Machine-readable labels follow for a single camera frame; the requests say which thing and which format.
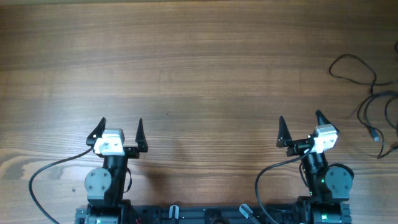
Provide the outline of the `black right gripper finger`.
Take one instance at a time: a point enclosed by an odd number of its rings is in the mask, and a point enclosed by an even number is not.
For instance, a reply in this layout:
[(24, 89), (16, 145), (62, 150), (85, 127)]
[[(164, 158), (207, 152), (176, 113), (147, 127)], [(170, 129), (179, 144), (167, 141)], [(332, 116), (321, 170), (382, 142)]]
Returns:
[(277, 147), (288, 147), (292, 143), (292, 137), (283, 116), (279, 117), (279, 132), (277, 137)]
[(334, 127), (338, 134), (340, 133), (340, 130), (334, 124), (332, 124), (320, 110), (316, 110), (315, 115), (317, 117), (317, 122), (319, 126), (330, 124)]

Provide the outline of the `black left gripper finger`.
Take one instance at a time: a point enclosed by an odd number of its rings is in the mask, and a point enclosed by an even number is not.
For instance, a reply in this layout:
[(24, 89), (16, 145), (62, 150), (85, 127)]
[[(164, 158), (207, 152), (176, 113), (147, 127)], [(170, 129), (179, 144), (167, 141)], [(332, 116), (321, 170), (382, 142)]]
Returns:
[(102, 117), (95, 129), (88, 135), (86, 139), (87, 146), (94, 146), (98, 138), (100, 138), (106, 127), (106, 118)]
[(135, 142), (137, 144), (137, 148), (139, 152), (147, 152), (148, 151), (148, 143), (146, 140), (146, 136), (144, 133), (144, 125), (142, 118), (139, 120), (139, 124), (136, 131)]

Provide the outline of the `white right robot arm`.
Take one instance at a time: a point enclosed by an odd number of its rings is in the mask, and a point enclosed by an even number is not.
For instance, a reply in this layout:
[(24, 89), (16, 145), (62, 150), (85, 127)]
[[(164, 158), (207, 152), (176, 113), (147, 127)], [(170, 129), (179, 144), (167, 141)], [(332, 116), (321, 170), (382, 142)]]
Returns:
[(279, 118), (276, 146), (287, 148), (287, 156), (301, 156), (300, 171), (310, 195), (299, 196), (291, 208), (293, 223), (352, 223), (347, 201), (354, 172), (348, 166), (326, 160), (340, 131), (321, 111), (316, 111), (318, 125), (305, 139), (293, 140), (283, 117)]

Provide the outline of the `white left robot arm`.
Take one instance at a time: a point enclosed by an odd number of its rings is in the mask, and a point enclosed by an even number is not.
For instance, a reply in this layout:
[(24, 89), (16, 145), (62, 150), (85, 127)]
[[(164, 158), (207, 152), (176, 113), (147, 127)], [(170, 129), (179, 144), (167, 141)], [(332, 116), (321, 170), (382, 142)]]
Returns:
[(132, 183), (125, 185), (126, 176), (131, 174), (129, 159), (138, 159), (140, 153), (148, 151), (144, 134), (143, 120), (139, 120), (135, 145), (125, 146), (121, 128), (106, 128), (102, 118), (97, 127), (88, 135), (86, 145), (103, 159), (100, 168), (91, 170), (85, 178), (88, 205), (85, 210), (76, 212), (75, 223), (141, 223), (140, 215), (123, 199)]

